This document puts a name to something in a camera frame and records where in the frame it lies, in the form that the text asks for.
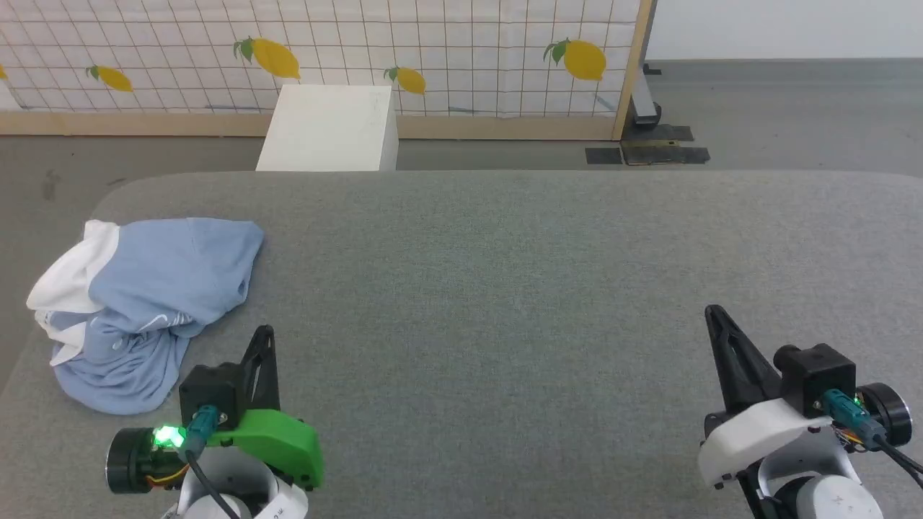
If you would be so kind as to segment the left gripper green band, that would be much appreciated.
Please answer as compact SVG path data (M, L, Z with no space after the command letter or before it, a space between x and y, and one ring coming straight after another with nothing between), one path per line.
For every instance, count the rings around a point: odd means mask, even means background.
M307 493L322 485L316 430L281 410L273 326L258 326L241 361L245 411L237 428L217 430L199 466L229 505L266 505L275 477ZM175 490L178 505L216 505L180 457L184 424L123 428L107 453L107 486L115 494Z

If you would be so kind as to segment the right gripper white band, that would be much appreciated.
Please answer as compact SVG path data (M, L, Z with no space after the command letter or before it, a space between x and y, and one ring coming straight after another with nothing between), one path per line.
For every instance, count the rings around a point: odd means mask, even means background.
M778 399L780 375L722 306L706 306L705 321L725 413L736 414L712 427L699 447L705 484L721 487L748 477L753 489L771 489L782 479L806 476L805 489L863 489L847 448L866 450L849 431L827 414L808 420ZM891 444L910 443L912 414L890 386L860 386L854 397L887 428Z

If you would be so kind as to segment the light blue polo shirt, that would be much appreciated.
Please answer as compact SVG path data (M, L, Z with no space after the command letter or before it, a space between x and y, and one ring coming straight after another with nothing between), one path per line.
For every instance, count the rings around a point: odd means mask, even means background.
M254 221L86 221L27 296L63 392L115 416L160 407L191 339L247 299L264 237Z

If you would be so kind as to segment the large black floor tape patch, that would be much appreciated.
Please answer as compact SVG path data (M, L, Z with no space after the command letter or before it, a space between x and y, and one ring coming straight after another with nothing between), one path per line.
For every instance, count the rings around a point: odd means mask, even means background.
M630 167L664 164L702 165L711 161L708 148L690 145L693 141L695 137L688 125L662 124L655 127L625 129L620 147L623 160Z

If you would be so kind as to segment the grey fabric sofa seat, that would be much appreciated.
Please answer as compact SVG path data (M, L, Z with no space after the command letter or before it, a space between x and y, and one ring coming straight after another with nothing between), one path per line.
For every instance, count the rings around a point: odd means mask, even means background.
M834 346L914 417L923 180L827 171L187 173L93 216L265 232L244 305L184 368L273 325L281 408L316 428L319 519L744 519L702 482L723 402L703 310L766 357Z

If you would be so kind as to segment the white rectangular box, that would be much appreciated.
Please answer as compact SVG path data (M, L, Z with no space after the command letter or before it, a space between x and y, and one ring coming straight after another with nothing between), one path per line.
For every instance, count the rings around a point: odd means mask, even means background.
M397 168L397 115L389 86L281 88L258 172L389 172Z

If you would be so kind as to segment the grey metal partition foot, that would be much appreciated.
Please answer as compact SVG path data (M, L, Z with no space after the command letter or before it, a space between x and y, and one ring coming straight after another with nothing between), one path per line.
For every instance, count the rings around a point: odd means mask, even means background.
M650 71L646 63L642 63L636 73L632 88L632 127L639 130L650 130L660 124L662 109L659 103L653 101L650 94L647 75Z

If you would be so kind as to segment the lemon print grid partition screen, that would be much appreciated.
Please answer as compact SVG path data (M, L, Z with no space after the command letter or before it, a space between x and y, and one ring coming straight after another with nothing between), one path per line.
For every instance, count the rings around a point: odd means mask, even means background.
M0 135L263 137L383 87L418 139L622 135L656 0L0 0Z

